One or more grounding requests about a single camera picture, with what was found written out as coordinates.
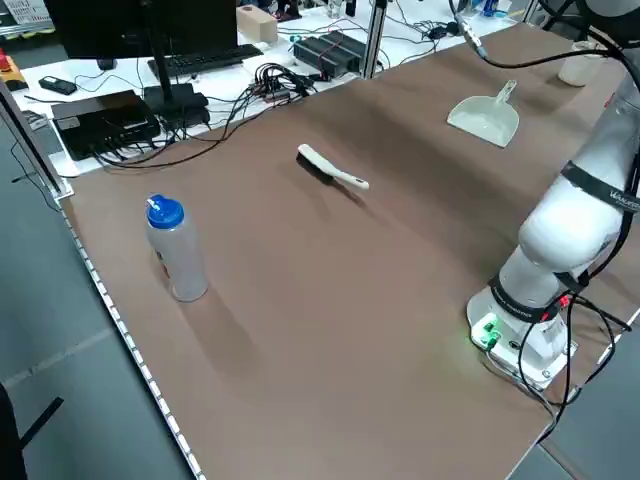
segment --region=blue bottle cap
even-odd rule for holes
[[[153,228],[168,230],[184,220],[184,209],[177,200],[156,194],[147,199],[147,204],[147,220]]]

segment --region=monitor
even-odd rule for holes
[[[237,47],[235,0],[45,0],[70,58],[152,55],[160,86],[144,88],[151,111],[173,125],[207,123],[208,101],[189,83],[171,85],[165,55]]]
[[[237,47],[234,0],[153,0],[149,15],[166,55]],[[142,0],[45,0],[69,58],[152,56]]]

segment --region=desk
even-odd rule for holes
[[[420,20],[449,21],[451,19],[451,14],[449,12],[448,3],[446,0],[428,2],[404,0],[402,8],[409,22],[417,22]],[[333,23],[332,20],[327,17],[325,8],[304,10],[302,14],[303,18],[299,20],[281,24],[283,32],[285,31],[285,29],[315,30],[320,27],[326,27],[327,25]],[[361,5],[358,5],[357,15],[353,21],[363,26],[364,28],[367,28],[369,25],[370,15],[371,8],[366,2],[362,2]],[[389,5],[389,19],[387,19],[384,30],[386,35],[409,38],[413,41],[420,40],[420,35],[417,32],[412,31],[404,25],[394,23],[392,20],[390,20],[391,18],[401,18],[397,3],[392,3]],[[509,19],[488,19],[479,15],[477,17],[474,17],[471,23],[479,35],[485,35],[507,28],[513,25],[514,22]],[[349,23],[347,20],[343,20],[337,23],[336,27],[347,29],[346,33],[348,33],[349,35],[352,35],[354,38],[357,38],[359,40],[366,41],[366,33],[364,31],[348,30],[349,28],[357,27],[354,27],[353,24]],[[274,57],[276,61],[281,61],[280,59],[282,58],[291,57],[291,54],[289,52],[291,48],[289,37],[289,33],[281,33],[279,41],[276,44],[258,45],[266,54],[264,57],[265,62],[270,61],[269,58]],[[238,34],[238,41],[239,43],[247,43],[247,40],[241,34]],[[462,41],[463,40],[461,37],[446,38],[439,43],[439,48],[445,49],[452,45],[459,44]],[[394,66],[408,56],[420,54],[427,51],[430,48],[430,45],[413,44],[406,40],[393,40],[390,38],[386,38],[383,40],[382,48],[391,60],[391,65]],[[64,97],[48,90],[41,89],[38,85],[38,80],[47,75],[70,81],[73,81],[77,75],[95,77],[100,74],[100,70],[98,69],[95,61],[67,60],[65,62],[58,62],[49,65],[43,65],[40,67],[29,68],[24,70],[22,73],[27,83],[30,85],[30,89],[28,91],[16,92],[14,94],[14,98],[16,99],[18,106],[22,110],[32,110],[47,115],[49,118],[51,118],[52,114],[50,105],[28,100],[24,98],[24,96],[29,95],[42,100],[79,100],[92,96],[106,95],[109,93],[115,93],[129,89],[134,89],[136,93],[141,94],[141,88],[139,88],[141,85],[152,86],[159,84],[158,80],[147,66],[148,60],[149,58],[118,60],[118,66],[114,70],[107,72],[106,74],[95,80],[80,78],[78,79],[78,83],[86,89],[93,90],[97,88],[109,75],[117,75],[126,80],[126,82],[113,77],[109,79],[108,82],[95,93],[87,92],[80,89],[69,97]],[[385,63],[385,66],[388,67],[388,65],[386,65],[386,60],[383,59],[382,61]],[[316,73],[313,68],[306,65],[296,66],[292,69],[301,74]],[[356,78],[356,75],[349,74],[339,80],[334,80],[333,82],[327,84],[318,83],[316,86],[319,90],[326,90],[334,86],[346,83],[354,78]],[[187,76],[182,77],[180,81],[186,82],[191,80]],[[245,70],[241,65],[237,65],[234,67],[203,73],[199,75],[198,78],[192,83],[194,84],[194,90],[197,92],[202,92],[204,95],[223,99],[235,99],[251,81],[252,75],[249,74],[249,72]],[[227,103],[210,100],[208,108],[212,112],[211,123],[213,125],[219,125],[220,122],[224,121],[224,119],[226,119],[228,116],[229,104]],[[246,114],[247,116],[251,116],[263,111],[266,108],[268,108],[268,104],[260,101],[253,104],[247,110]],[[189,134],[196,135],[206,130],[207,128],[205,126],[196,126],[189,129]],[[56,155],[55,157],[52,157],[51,160],[58,173],[60,175],[68,177],[75,177],[79,174],[101,167],[101,165],[93,158],[80,162],[74,162],[66,152],[62,155]]]
[[[515,62],[569,42],[518,25],[486,44]],[[454,48],[270,112],[196,161],[74,182],[95,277],[194,470],[221,480],[509,474],[548,419],[485,370],[464,307],[622,76],[610,64],[573,89],[556,81],[559,67],[507,72]],[[446,124],[462,98],[509,78],[521,124],[508,148]],[[300,143],[371,190],[321,185],[297,166]],[[181,142],[158,161],[201,148]],[[145,239],[155,191],[183,201],[200,230],[211,288],[197,302],[172,299]],[[587,292],[622,318],[640,304],[637,248],[633,235]],[[577,312],[574,322],[584,378],[607,342]]]

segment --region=keyboard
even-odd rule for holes
[[[192,75],[194,73],[206,72],[216,68],[228,67],[242,63],[242,60],[262,55],[262,52],[251,44],[238,45],[228,50],[194,53],[191,55],[176,55],[167,57],[167,71],[169,77],[176,75]],[[149,60],[149,68],[153,74],[158,76],[158,68],[155,60]]]

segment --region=white cup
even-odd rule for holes
[[[571,50],[579,52],[582,50],[593,50],[596,48],[595,42],[576,42],[571,46]],[[565,83],[574,87],[584,87],[598,72],[602,64],[600,55],[578,55],[565,59],[558,77]]]

